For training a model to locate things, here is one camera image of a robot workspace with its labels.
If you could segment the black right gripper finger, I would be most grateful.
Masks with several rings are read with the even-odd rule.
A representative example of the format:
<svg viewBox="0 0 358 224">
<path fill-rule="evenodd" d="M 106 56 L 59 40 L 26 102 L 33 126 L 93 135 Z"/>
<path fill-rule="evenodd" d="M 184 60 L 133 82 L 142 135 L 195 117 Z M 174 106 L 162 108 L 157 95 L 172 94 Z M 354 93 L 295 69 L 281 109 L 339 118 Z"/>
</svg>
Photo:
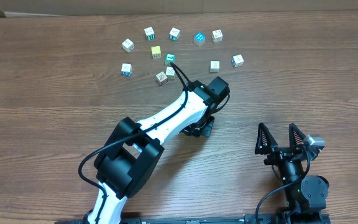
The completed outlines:
<svg viewBox="0 0 358 224">
<path fill-rule="evenodd" d="M 300 129 L 295 125 L 295 123 L 289 124 L 289 143 L 290 147 L 299 146 L 302 144 L 306 135 L 300 131 Z"/>
<path fill-rule="evenodd" d="M 259 123 L 257 133 L 255 154 L 267 155 L 275 152 L 278 144 L 264 123 Z"/>
</svg>

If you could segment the cream turtle wooden block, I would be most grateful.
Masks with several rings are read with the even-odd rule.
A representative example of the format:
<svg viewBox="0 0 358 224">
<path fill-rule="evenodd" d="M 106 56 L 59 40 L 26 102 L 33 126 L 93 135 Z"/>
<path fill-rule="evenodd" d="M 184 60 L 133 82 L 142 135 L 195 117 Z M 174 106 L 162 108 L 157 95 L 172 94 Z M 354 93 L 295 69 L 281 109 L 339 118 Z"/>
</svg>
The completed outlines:
<svg viewBox="0 0 358 224">
<path fill-rule="evenodd" d="M 220 61 L 210 61 L 210 72 L 218 73 L 220 70 Z"/>
</svg>

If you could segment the yellow S wooden block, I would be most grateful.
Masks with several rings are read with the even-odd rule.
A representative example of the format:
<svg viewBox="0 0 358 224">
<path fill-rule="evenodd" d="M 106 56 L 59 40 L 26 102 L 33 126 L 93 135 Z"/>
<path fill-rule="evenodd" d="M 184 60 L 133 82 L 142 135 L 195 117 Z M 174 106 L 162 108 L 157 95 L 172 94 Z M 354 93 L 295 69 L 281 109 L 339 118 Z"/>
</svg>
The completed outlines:
<svg viewBox="0 0 358 224">
<path fill-rule="evenodd" d="M 174 69 L 172 67 L 167 67 L 165 74 L 166 74 L 168 79 L 170 79 L 170 80 L 175 79 L 175 71 L 174 71 Z"/>
</svg>

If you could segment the cream block red letter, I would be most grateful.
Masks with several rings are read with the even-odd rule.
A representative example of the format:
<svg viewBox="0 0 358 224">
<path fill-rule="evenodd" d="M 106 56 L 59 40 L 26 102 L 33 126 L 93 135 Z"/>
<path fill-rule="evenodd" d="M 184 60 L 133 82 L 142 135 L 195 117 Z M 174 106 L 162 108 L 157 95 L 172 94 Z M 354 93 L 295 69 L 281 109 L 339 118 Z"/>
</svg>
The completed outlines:
<svg viewBox="0 0 358 224">
<path fill-rule="evenodd" d="M 160 86 L 162 86 L 168 82 L 168 77 L 166 76 L 166 74 L 164 72 L 160 72 L 160 73 L 156 74 L 156 79 Z"/>
</svg>

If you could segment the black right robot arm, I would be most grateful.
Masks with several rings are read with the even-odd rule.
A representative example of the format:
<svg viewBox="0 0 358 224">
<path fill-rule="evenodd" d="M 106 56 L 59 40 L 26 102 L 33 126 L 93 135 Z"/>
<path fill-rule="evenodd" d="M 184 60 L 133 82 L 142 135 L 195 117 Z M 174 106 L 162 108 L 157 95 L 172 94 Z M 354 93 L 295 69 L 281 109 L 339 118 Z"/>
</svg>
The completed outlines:
<svg viewBox="0 0 358 224">
<path fill-rule="evenodd" d="M 259 210 L 270 196 L 283 190 L 287 206 L 280 207 L 270 217 L 271 223 L 328 224 L 326 208 L 329 182 L 320 175 L 309 175 L 311 162 L 325 147 L 325 140 L 318 135 L 305 135 L 295 124 L 289 124 L 289 146 L 280 147 L 264 123 L 259 123 L 255 153 L 266 155 L 266 166 L 277 168 L 274 174 L 282 186 L 269 192 L 255 209 L 255 220 L 260 223 Z"/>
</svg>

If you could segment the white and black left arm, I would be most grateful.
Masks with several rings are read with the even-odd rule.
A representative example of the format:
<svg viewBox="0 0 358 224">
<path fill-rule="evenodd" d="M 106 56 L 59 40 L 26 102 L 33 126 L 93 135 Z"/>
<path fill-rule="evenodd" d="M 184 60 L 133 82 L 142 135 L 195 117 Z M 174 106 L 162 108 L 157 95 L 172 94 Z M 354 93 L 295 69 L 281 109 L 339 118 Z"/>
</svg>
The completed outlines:
<svg viewBox="0 0 358 224">
<path fill-rule="evenodd" d="M 159 113 L 138 122 L 121 120 L 105 145 L 93 154 L 99 194 L 83 223 L 120 223 L 127 199 L 149 180 L 163 145 L 179 133 L 208 137 L 213 114 L 224 107 L 229 93 L 228 83 L 220 77 L 209 85 L 188 82 L 180 97 Z"/>
</svg>

